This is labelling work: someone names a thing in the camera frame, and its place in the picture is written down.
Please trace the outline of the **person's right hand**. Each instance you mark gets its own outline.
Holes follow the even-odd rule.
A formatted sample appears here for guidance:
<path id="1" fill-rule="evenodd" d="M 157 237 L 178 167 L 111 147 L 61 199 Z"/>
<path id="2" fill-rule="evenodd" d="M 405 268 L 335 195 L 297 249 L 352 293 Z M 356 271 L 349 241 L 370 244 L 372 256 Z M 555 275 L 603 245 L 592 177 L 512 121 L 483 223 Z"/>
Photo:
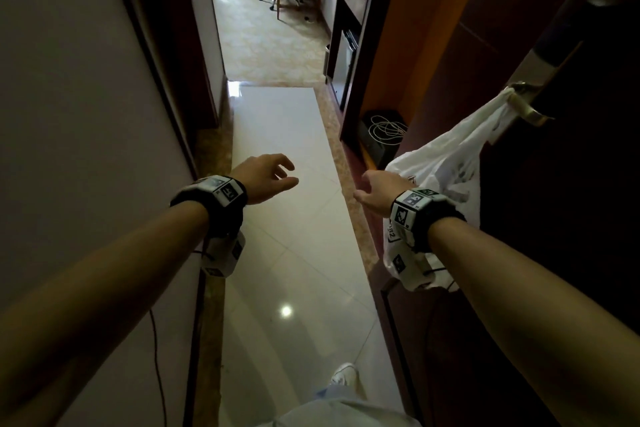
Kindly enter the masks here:
<path id="1" fill-rule="evenodd" d="M 407 190 L 415 188 L 411 180 L 389 171 L 367 170 L 362 175 L 362 181 L 369 186 L 369 190 L 364 190 L 365 192 L 377 195 L 380 203 L 379 216 L 384 219 L 389 218 L 395 199 Z"/>

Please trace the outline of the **dark wooden door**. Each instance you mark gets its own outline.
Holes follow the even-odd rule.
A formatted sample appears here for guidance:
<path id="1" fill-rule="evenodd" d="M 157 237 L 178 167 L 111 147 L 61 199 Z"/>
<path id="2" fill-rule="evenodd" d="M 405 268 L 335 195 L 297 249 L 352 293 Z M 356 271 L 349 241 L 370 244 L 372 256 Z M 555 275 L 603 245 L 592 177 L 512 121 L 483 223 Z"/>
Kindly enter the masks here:
<path id="1" fill-rule="evenodd" d="M 518 117 L 482 150 L 481 229 L 640 334 L 640 0 L 468 0 L 400 152 L 510 82 L 540 86 L 530 106 L 549 120 Z M 381 296 L 423 426 L 557 425 L 463 293 Z"/>

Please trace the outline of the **person's left hand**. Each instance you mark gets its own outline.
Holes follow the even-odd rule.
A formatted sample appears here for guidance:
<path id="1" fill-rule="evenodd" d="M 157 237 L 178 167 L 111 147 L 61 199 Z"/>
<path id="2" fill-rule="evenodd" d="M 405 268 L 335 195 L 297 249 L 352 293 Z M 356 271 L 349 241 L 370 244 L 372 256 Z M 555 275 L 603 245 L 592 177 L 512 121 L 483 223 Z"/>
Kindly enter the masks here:
<path id="1" fill-rule="evenodd" d="M 287 174 L 294 170 L 294 164 L 284 154 L 263 154 L 247 158 L 229 176 L 243 185 L 247 204 L 252 205 L 261 203 L 262 183 L 268 179 L 297 178 Z"/>

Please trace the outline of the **person's left forearm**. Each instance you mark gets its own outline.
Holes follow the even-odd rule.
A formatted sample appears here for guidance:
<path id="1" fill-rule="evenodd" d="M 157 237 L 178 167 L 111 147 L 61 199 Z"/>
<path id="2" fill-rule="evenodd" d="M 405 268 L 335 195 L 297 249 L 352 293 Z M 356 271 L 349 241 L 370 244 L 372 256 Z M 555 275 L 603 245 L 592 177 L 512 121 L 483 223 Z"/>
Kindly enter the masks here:
<path id="1" fill-rule="evenodd" d="M 0 314 L 0 427 L 52 427 L 209 230 L 195 201 L 63 269 Z"/>

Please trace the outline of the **person's right forearm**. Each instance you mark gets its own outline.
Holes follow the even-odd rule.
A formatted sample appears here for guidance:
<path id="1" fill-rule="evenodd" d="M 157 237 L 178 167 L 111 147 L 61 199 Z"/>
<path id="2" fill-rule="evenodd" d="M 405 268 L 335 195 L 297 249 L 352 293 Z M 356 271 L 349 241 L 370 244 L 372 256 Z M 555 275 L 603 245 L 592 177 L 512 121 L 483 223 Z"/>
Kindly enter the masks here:
<path id="1" fill-rule="evenodd" d="M 563 427 L 640 427 L 640 335 L 578 289 L 457 218 L 429 247 Z"/>

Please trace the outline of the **person's white shoe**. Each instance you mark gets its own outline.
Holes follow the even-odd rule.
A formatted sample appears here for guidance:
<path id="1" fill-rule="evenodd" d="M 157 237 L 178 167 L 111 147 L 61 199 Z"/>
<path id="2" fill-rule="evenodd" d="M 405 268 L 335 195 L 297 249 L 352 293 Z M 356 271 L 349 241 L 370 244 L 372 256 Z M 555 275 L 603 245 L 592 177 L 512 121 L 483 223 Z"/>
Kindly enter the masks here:
<path id="1" fill-rule="evenodd" d="M 356 365 L 345 363 L 340 365 L 330 379 L 329 386 L 339 385 L 356 390 L 359 381 L 359 372 Z"/>

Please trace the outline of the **black waste bin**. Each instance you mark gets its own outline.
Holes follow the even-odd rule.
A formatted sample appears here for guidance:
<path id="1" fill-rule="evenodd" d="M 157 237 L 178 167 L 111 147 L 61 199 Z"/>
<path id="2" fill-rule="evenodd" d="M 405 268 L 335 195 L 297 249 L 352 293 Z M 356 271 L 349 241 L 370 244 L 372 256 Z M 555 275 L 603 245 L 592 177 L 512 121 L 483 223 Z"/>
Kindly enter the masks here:
<path id="1" fill-rule="evenodd" d="M 369 110 L 358 122 L 357 135 L 376 168 L 383 170 L 396 156 L 407 130 L 396 110 Z"/>

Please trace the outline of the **person's light trousers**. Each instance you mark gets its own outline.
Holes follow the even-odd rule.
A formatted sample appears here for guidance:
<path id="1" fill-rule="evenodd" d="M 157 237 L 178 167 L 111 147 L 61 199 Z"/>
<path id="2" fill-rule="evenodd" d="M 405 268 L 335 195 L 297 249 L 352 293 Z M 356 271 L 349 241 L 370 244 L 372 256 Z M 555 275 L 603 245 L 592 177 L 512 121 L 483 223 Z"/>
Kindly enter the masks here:
<path id="1" fill-rule="evenodd" d="M 331 384 L 316 397 L 256 427 L 422 427 L 403 412 L 358 397 L 345 385 Z"/>

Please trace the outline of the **orange wooden wardrobe panel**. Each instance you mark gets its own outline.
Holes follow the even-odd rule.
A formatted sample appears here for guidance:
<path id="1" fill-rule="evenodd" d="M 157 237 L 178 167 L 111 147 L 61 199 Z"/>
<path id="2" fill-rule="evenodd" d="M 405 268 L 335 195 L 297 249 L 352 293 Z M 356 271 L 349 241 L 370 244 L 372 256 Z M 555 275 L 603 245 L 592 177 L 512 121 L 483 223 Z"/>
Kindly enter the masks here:
<path id="1" fill-rule="evenodd" d="M 341 140 L 357 147 L 369 110 L 396 110 L 412 123 L 467 2 L 368 0 Z"/>

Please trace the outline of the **dark wooden door frame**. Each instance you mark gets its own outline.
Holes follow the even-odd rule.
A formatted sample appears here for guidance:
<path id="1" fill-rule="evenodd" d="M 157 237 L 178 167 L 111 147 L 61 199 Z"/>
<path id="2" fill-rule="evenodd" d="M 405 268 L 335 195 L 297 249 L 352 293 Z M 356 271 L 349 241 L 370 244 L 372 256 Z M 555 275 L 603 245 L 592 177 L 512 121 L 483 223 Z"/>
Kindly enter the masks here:
<path id="1" fill-rule="evenodd" d="M 214 95 L 223 70 L 207 63 L 205 35 L 198 27 L 204 0 L 122 0 L 172 129 L 194 177 L 201 131 L 220 125 L 220 97 Z"/>

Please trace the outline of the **dark wooden cabinet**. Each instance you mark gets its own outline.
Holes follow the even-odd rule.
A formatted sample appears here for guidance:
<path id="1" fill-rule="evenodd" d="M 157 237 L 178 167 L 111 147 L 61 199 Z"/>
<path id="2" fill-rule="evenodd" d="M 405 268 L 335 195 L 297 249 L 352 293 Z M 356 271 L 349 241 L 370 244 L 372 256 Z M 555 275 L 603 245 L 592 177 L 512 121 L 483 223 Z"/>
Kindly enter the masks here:
<path id="1" fill-rule="evenodd" d="M 323 74 L 340 112 L 347 104 L 368 1 L 323 0 L 322 15 L 330 35 Z"/>

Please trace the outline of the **white plastic bag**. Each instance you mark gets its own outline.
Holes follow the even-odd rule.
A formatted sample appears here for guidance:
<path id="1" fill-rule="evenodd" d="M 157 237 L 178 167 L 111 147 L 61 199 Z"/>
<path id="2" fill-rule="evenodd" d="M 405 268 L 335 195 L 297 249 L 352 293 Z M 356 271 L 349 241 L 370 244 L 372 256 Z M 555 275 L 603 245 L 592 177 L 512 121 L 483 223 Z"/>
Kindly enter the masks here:
<path id="1" fill-rule="evenodd" d="M 494 144 L 517 117 L 508 99 L 515 90 L 507 87 L 494 99 L 452 130 L 419 149 L 395 158 L 386 170 L 446 196 L 474 228 L 481 226 L 481 163 L 485 145 Z M 383 219 L 383 263 L 388 272 L 410 292 L 442 287 L 458 290 L 451 274 L 433 253 L 412 252 L 404 231 L 389 218 Z"/>

